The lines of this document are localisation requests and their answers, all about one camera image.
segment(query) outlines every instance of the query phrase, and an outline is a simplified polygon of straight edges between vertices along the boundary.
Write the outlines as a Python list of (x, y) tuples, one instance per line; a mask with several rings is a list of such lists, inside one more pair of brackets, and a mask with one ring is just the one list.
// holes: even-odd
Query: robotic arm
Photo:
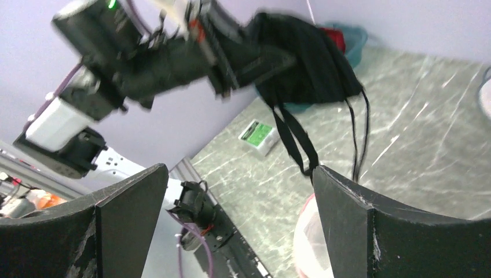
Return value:
[[(250, 43), (215, 0), (188, 3), (181, 20), (187, 26), (179, 36), (159, 28), (144, 38), (119, 0), (75, 0), (52, 22), (82, 59), (46, 96), (14, 145), (73, 179), (117, 182), (144, 169), (91, 128), (115, 110), (126, 112), (126, 98), (151, 109), (157, 94), (203, 77), (216, 95), (227, 98), (231, 90), (264, 81), (295, 62), (279, 49)], [(170, 180), (165, 208), (174, 209), (184, 191), (180, 181)]]

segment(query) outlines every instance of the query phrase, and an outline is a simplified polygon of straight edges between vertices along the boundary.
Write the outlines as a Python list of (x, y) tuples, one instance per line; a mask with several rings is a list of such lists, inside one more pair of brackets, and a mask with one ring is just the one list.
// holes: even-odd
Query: pink plastic bag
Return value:
[(293, 244), (301, 278), (334, 278), (315, 195), (309, 197), (300, 212)]

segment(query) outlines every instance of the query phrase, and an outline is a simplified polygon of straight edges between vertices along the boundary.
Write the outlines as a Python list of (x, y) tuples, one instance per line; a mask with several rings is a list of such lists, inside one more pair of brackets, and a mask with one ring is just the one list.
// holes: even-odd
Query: aluminum rail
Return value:
[(8, 174), (20, 178), (26, 184), (30, 184), (43, 189), (46, 192), (55, 194), (67, 201), (76, 199), (91, 192), (88, 188), (78, 184), (65, 185), (56, 179), (36, 171), (29, 166), (12, 159), (6, 155), (0, 155), (0, 168)]

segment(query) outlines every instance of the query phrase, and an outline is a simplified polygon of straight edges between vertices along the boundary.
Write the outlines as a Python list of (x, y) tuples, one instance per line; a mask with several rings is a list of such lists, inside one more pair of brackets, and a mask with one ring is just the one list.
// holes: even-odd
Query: marble countertop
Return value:
[[(366, 48), (355, 70), (372, 109), (361, 185), (433, 213), (491, 217), (491, 122), (477, 104), (484, 69)], [(352, 105), (361, 145), (364, 102)], [(322, 163), (350, 177), (354, 148), (347, 107), (318, 106), (297, 117)], [(312, 186), (281, 143), (264, 159), (244, 150), (237, 136), (253, 119), (274, 124), (256, 99), (192, 162), (273, 276), (298, 277), (293, 232)]]

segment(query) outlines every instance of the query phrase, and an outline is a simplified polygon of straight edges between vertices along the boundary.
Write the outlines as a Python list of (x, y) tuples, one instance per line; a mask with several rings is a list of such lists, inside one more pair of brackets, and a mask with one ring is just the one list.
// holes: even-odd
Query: green label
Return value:
[(273, 130), (272, 127), (254, 122), (246, 133), (242, 136), (242, 140), (259, 147), (264, 138)]

